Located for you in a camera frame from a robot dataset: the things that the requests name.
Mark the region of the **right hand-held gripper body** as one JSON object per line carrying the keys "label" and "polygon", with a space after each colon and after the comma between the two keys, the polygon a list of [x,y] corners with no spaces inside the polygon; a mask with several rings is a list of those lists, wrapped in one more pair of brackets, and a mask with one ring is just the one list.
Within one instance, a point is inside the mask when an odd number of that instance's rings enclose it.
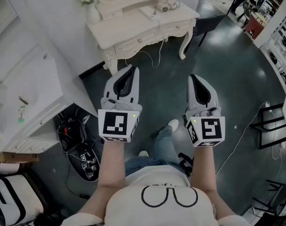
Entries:
{"label": "right hand-held gripper body", "polygon": [[218,100],[206,105],[188,101],[185,129],[193,147],[214,147],[225,140],[225,117]]}

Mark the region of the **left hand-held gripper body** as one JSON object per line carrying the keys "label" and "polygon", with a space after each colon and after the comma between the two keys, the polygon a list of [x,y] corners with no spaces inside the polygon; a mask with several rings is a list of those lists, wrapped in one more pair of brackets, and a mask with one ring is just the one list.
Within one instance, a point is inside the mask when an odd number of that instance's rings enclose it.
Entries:
{"label": "left hand-held gripper body", "polygon": [[105,141],[130,142],[139,123],[140,104],[104,97],[98,110],[98,132]]}

